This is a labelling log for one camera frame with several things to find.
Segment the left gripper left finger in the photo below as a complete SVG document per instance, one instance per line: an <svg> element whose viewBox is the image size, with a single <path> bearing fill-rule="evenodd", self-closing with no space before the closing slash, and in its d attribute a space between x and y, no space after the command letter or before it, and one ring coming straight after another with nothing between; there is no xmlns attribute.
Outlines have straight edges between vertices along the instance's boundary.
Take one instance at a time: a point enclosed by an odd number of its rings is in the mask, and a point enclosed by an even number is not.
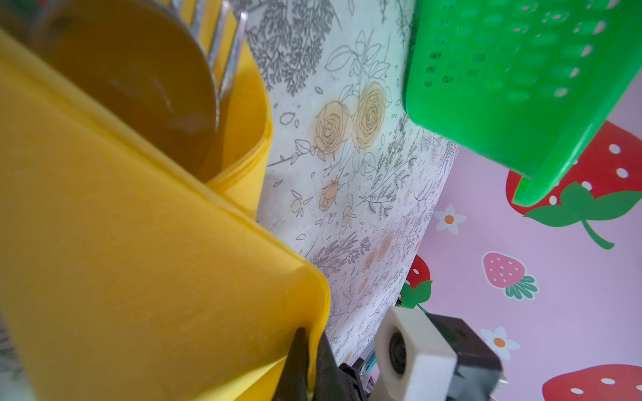
<svg viewBox="0 0 642 401"><path fill-rule="evenodd" d="M272 401L306 401L309 368L308 338L304 327L297 329Z"/></svg>

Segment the green plastic basket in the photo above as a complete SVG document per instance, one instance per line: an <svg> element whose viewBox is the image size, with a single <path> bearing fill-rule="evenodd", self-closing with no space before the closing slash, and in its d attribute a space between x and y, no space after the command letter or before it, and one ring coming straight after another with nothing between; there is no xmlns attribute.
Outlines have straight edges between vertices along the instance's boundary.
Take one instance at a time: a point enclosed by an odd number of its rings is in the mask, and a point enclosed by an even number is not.
<svg viewBox="0 0 642 401"><path fill-rule="evenodd" d="M553 190L641 67L638 1L419 1L404 107L422 128Z"/></svg>

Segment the yellow paper napkin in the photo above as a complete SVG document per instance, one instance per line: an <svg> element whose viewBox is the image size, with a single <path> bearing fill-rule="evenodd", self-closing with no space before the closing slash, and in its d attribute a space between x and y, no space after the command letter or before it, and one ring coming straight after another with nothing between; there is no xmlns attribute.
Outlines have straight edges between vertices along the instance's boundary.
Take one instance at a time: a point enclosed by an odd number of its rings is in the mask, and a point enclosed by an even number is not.
<svg viewBox="0 0 642 401"><path fill-rule="evenodd" d="M33 396L269 400L304 327L309 398L329 284L257 223L274 127L249 45L190 173L36 53L57 2L1 4L1 321Z"/></svg>

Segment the silver spoon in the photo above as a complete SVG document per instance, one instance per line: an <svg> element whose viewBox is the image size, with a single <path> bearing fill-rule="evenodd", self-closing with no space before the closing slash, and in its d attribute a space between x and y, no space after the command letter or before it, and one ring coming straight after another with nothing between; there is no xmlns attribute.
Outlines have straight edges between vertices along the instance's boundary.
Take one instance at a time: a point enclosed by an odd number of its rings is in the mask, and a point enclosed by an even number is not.
<svg viewBox="0 0 642 401"><path fill-rule="evenodd" d="M157 1L58 1L30 43L46 62L196 173L218 123L215 81L187 25Z"/></svg>

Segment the silver fork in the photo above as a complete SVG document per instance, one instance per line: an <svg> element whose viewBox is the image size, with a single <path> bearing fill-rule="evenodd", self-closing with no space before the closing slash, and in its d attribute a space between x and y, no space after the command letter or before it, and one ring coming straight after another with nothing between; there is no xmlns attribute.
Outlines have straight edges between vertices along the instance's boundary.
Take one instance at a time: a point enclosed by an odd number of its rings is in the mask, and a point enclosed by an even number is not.
<svg viewBox="0 0 642 401"><path fill-rule="evenodd" d="M226 33L228 18L232 14L232 5L229 1L221 1L217 20L212 31L212 38L207 50L204 50L200 42L200 34L206 7L207 1L196 1L192 8L192 19L187 25L187 37L195 41L200 50L202 50L207 61L207 66L212 73L214 73L214 68L217 66L219 59L222 58L222 56L227 57L221 79L217 81L214 74L212 78L216 85L217 100L221 102L227 100L232 94L234 80L240 63L243 42L246 36L248 14L246 11L243 11L239 15L240 19L237 22L232 43L227 52L224 52L222 48L223 38L224 33Z"/></svg>

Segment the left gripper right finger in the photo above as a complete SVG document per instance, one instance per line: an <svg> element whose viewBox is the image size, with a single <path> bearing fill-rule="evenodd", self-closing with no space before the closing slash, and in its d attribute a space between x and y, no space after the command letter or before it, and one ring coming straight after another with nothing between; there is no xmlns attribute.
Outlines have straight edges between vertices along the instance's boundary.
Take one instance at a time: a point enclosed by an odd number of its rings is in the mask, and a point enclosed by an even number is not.
<svg viewBox="0 0 642 401"><path fill-rule="evenodd" d="M348 364L336 364L325 333L319 342L317 354L314 400L361 401L359 374Z"/></svg>

